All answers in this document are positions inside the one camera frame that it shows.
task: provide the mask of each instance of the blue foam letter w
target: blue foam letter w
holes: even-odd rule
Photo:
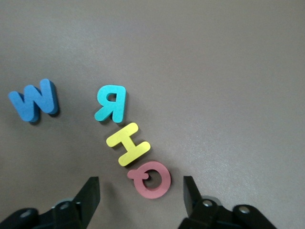
[[[39,108],[50,115],[58,112],[55,85],[48,79],[40,81],[40,90],[33,85],[24,88],[24,95],[10,92],[9,99],[25,122],[34,123],[40,115]]]

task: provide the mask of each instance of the teal foam letter r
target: teal foam letter r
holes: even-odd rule
[[[115,101],[109,101],[110,95],[116,95]],[[126,100],[126,89],[118,85],[103,86],[97,93],[97,101],[103,106],[97,113],[95,119],[97,121],[105,121],[111,114],[115,123],[121,123],[124,119]]]

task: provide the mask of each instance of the screw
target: screw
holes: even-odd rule
[[[68,206],[69,206],[69,203],[67,202],[67,203],[61,205],[60,210],[64,210],[64,209],[66,209]]]
[[[249,208],[247,208],[245,206],[240,206],[239,210],[244,214],[248,214],[250,212]]]
[[[209,201],[208,199],[206,199],[206,200],[203,201],[203,205],[205,205],[206,207],[210,207],[210,206],[212,206],[213,204],[212,204],[211,201]]]
[[[25,212],[23,212],[21,215],[20,215],[20,218],[26,218],[27,216],[29,216],[31,214],[31,210],[27,210]]]

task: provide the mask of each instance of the gray table surface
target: gray table surface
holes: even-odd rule
[[[10,91],[57,88],[61,113],[21,121]],[[305,1],[0,1],[0,221],[40,213],[99,176],[89,229],[174,229],[183,176],[232,209],[250,204],[276,227],[305,228]],[[125,124],[170,170],[165,196],[145,199],[100,124],[104,85],[128,93]]]

